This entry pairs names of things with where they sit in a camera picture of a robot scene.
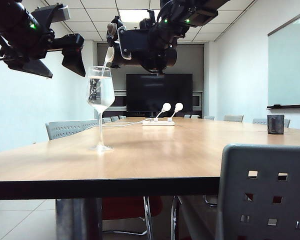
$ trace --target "power strip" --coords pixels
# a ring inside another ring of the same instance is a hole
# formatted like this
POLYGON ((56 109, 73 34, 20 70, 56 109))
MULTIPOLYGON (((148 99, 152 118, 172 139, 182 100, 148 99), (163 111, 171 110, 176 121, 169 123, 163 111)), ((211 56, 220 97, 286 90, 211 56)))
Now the power strip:
POLYGON ((143 121, 143 126, 174 126, 174 121, 143 121))

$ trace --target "glass stem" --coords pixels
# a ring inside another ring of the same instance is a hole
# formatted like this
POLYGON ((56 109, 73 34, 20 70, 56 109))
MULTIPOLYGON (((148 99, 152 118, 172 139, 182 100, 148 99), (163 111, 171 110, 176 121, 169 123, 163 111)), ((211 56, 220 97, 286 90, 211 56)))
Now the glass stem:
POLYGON ((104 138, 102 135, 102 112, 98 112, 99 114, 99 142, 98 146, 104 146, 104 138))

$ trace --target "ceiling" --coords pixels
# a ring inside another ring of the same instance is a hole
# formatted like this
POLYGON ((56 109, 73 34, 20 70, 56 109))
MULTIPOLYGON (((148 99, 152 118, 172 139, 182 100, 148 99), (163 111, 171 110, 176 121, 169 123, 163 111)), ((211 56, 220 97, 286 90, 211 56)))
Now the ceiling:
MULTIPOLYGON (((41 0, 47 5, 56 0, 41 0)), ((106 42, 107 25, 120 9, 160 9, 160 0, 59 0, 69 6, 70 20, 65 21, 71 32, 85 40, 106 42)), ((219 15, 202 27, 190 27, 179 43, 199 44, 217 40, 241 17, 256 0, 230 0, 218 9, 219 15)), ((125 23, 127 29, 139 28, 138 23, 125 23)))

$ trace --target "water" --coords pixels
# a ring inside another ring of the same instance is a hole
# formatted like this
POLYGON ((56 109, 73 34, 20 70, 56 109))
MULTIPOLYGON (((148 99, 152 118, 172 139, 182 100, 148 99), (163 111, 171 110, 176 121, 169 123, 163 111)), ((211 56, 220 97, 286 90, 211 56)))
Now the water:
POLYGON ((98 113, 103 113, 115 101, 112 77, 89 76, 87 102, 98 113))

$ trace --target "wine glass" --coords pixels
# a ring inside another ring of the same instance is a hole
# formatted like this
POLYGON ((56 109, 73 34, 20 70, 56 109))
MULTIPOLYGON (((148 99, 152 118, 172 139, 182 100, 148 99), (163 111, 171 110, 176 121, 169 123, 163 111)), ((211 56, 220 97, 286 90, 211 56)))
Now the wine glass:
POLYGON ((102 135, 102 113, 115 101, 110 68, 91 66, 89 67, 88 77, 86 100, 98 112, 99 116, 99 140, 97 145, 91 149, 97 151, 111 150, 113 147, 104 145, 102 135))

